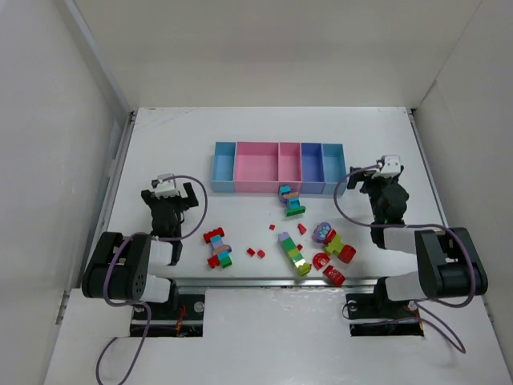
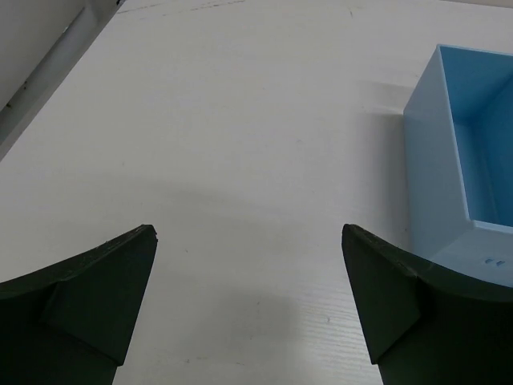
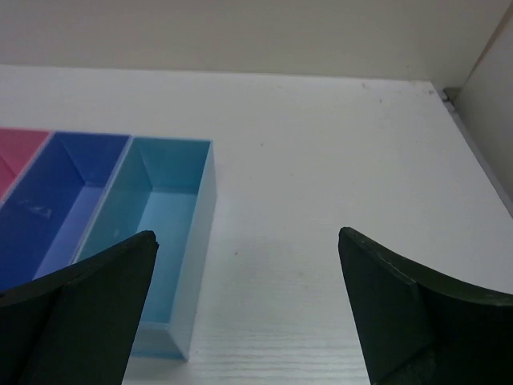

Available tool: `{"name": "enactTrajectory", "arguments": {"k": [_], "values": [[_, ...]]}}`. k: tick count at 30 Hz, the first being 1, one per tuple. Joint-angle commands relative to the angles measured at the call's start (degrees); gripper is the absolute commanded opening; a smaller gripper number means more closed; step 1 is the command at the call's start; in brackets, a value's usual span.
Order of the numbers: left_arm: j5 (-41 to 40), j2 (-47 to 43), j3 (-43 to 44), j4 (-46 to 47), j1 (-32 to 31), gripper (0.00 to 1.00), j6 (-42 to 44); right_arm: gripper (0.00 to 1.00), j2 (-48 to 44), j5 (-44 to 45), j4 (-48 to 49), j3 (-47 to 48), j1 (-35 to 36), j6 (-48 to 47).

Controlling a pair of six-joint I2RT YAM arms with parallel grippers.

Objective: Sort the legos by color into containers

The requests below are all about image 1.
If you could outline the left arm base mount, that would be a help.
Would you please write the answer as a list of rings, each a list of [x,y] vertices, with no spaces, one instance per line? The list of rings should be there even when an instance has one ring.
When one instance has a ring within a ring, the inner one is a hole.
[[[149,302],[149,338],[196,338],[203,336],[204,293],[181,294],[173,287],[166,302]]]

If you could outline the multicolour lego stack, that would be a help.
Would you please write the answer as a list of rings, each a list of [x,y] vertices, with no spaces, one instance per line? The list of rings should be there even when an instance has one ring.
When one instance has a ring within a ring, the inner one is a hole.
[[[207,245],[212,247],[212,255],[207,260],[211,269],[218,266],[224,269],[232,265],[230,257],[232,247],[224,242],[224,230],[221,227],[205,233],[203,239]]]

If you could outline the teal green lego stack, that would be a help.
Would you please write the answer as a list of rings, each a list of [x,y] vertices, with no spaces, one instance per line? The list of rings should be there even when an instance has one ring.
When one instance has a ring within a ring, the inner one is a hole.
[[[280,201],[285,205],[285,215],[287,217],[301,215],[305,212],[306,207],[300,202],[299,192],[293,191],[289,185],[285,184],[280,186],[278,196]]]

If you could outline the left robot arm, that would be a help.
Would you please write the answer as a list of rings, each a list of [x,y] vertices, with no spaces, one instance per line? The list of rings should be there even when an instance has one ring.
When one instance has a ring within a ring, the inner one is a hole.
[[[174,290],[170,279],[148,272],[153,267],[176,265],[183,248],[184,213],[199,205],[190,182],[178,189],[173,180],[153,180],[141,197],[150,209],[151,232],[125,237],[104,232],[99,237],[82,281],[87,298],[111,301],[165,303]]]

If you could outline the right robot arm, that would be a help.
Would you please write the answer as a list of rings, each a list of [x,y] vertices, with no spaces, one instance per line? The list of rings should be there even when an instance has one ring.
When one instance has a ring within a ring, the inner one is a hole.
[[[379,304],[431,300],[449,307],[464,307],[484,295],[488,276],[467,229],[443,225],[408,225],[404,222],[409,194],[399,184],[400,167],[390,175],[382,165],[351,168],[347,189],[361,184],[373,222],[367,224],[372,242],[380,249],[411,254],[417,269],[408,274],[381,277],[374,287]]]

